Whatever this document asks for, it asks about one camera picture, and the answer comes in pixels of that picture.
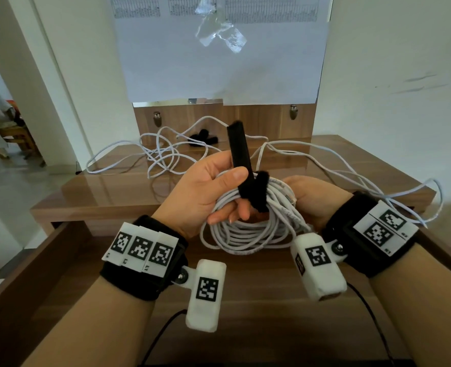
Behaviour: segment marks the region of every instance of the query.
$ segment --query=tiled floor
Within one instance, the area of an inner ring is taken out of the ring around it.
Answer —
[[[36,247],[46,237],[29,209],[56,191],[74,175],[50,175],[42,159],[24,160],[16,144],[10,144],[10,158],[0,159],[0,219],[23,247]]]

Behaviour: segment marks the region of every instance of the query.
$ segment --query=hand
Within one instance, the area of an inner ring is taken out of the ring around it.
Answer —
[[[296,208],[305,221],[321,231],[353,195],[334,184],[308,176],[290,176],[283,179],[295,193]]]
[[[238,199],[210,215],[222,194],[237,188],[247,178],[246,167],[232,167],[230,151],[219,152],[198,161],[183,175],[167,199],[152,216],[186,239],[196,236],[207,220],[216,224],[232,214],[249,219],[249,201]]]

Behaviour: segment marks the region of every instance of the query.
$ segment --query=white cable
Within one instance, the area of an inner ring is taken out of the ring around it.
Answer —
[[[213,149],[215,151],[220,151],[220,149],[213,147],[211,145],[205,144],[203,141],[194,140],[192,138],[189,138],[185,134],[187,134],[189,131],[191,131],[196,125],[204,121],[205,119],[210,118],[212,120],[215,120],[222,126],[228,126],[226,123],[220,121],[219,119],[212,117],[212,116],[204,116],[200,118],[197,122],[195,122],[189,129],[186,129],[182,133],[178,133],[177,131],[165,126],[159,129],[159,131],[155,133],[145,133],[142,134],[139,138],[138,142],[134,141],[128,141],[128,140],[120,140],[116,141],[107,147],[103,148],[101,151],[99,151],[91,160],[88,161],[86,164],[86,170],[90,174],[98,174],[101,172],[104,172],[106,170],[109,170],[117,165],[119,165],[123,160],[126,160],[129,157],[132,157],[134,155],[145,155],[149,161],[152,162],[152,164],[149,166],[147,170],[147,177],[148,178],[156,178],[159,175],[161,175],[164,172],[170,172],[173,174],[181,175],[185,172],[177,172],[174,170],[174,168],[179,163],[179,160],[181,158],[186,158],[188,160],[191,160],[193,163],[197,162],[198,160],[195,160],[194,158],[188,156],[187,154],[181,154],[179,150],[177,149],[180,145],[183,144],[200,144],[205,148],[205,152],[203,156],[200,158],[200,160],[204,159],[204,157],[207,156],[209,149]],[[176,138],[183,137],[186,139],[186,141],[181,141],[177,143],[171,143],[166,137],[161,135],[162,131],[164,129],[169,129],[173,133],[176,134]],[[156,138],[156,148],[155,149],[149,149],[145,147],[142,144],[142,138],[145,136],[155,136]],[[444,202],[444,196],[443,196],[443,190],[441,184],[436,179],[428,179],[424,183],[408,190],[403,191],[399,193],[393,193],[393,194],[385,194],[380,188],[378,188],[375,183],[370,181],[368,178],[364,177],[363,175],[358,174],[353,167],[343,158],[341,155],[339,155],[337,152],[333,151],[330,148],[322,147],[320,145],[312,144],[312,143],[306,143],[301,141],[295,141],[295,140],[276,140],[276,141],[269,141],[269,139],[265,136],[250,136],[246,135],[247,138],[252,139],[264,139],[265,142],[261,147],[259,147],[254,154],[251,156],[251,158],[254,158],[256,155],[258,155],[258,161],[256,163],[256,171],[259,170],[261,159],[263,157],[263,153],[266,148],[268,148],[271,151],[277,152],[279,154],[284,155],[300,155],[305,156],[308,159],[312,160],[317,166],[319,166],[322,170],[331,173],[333,175],[336,175],[354,185],[356,185],[358,188],[363,189],[367,192],[369,192],[371,195],[377,198],[383,199],[391,208],[395,209],[394,205],[397,205],[398,207],[406,210],[409,214],[411,214],[415,219],[408,218],[409,222],[413,222],[416,224],[422,224],[423,226],[427,226],[426,223],[430,222],[434,219],[436,219],[441,212],[443,208],[443,202]],[[163,140],[167,143],[167,146],[165,148],[161,147],[160,140]],[[98,156],[106,151],[108,148],[113,147],[117,144],[135,144],[138,147],[141,148],[141,153],[131,154],[128,155],[121,160],[113,163],[110,166],[106,166],[102,169],[98,170],[89,170],[89,166],[96,161]],[[336,155],[343,164],[347,167],[348,170],[331,170],[327,167],[323,166],[319,161],[317,161],[314,157],[312,157],[308,153],[303,153],[301,151],[293,151],[293,150],[279,150],[274,145],[277,144],[296,144],[296,145],[305,145],[310,146],[318,149],[322,149],[328,152],[333,153]],[[161,171],[151,175],[151,170],[155,167],[159,166],[161,168]],[[436,187],[439,192],[439,206],[436,211],[436,213],[428,218],[423,219],[421,216],[419,216],[415,211],[409,209],[407,206],[405,206],[403,203],[398,202],[394,198],[405,196],[409,193],[413,193],[418,191],[419,189],[423,188],[424,186],[435,183]],[[312,231],[312,226],[305,223],[304,219],[300,215],[300,213],[295,209],[293,204],[289,201],[287,198],[288,195],[293,196],[293,191],[291,188],[284,183],[281,180],[271,178],[269,179],[268,186],[267,186],[267,197],[266,197],[266,205],[269,210],[269,220],[266,222],[257,222],[257,223],[247,223],[247,222],[234,222],[229,223],[226,222],[220,222],[216,225],[210,226],[210,231],[212,234],[213,239],[216,242],[216,245],[211,245],[210,243],[206,242],[203,236],[204,229],[206,227],[206,223],[203,224],[200,231],[200,239],[202,243],[209,248],[213,248],[216,250],[222,249],[228,253],[235,254],[235,255],[247,255],[251,253],[255,253],[263,248],[284,248],[288,247],[290,243],[282,243],[288,235],[292,235],[292,239],[295,239],[296,235],[298,233],[306,233]],[[213,209],[213,212],[221,209],[224,207],[227,203],[234,201],[235,199],[240,198],[239,191],[237,189],[230,191],[228,193],[225,193],[217,200],[217,203]]]

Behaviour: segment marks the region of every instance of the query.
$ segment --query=white paper sheet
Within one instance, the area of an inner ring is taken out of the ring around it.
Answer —
[[[196,38],[201,0],[110,0],[131,102],[314,103],[331,0],[211,0],[247,39]]]

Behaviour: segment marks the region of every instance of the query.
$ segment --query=wristband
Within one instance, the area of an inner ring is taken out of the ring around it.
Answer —
[[[367,277],[373,277],[399,260],[414,245],[416,225],[384,201],[363,192],[339,208],[326,224],[326,242],[338,240],[344,260]]]
[[[132,296],[153,301],[188,265],[187,247],[178,232],[144,215],[122,225],[102,258],[100,275]]]

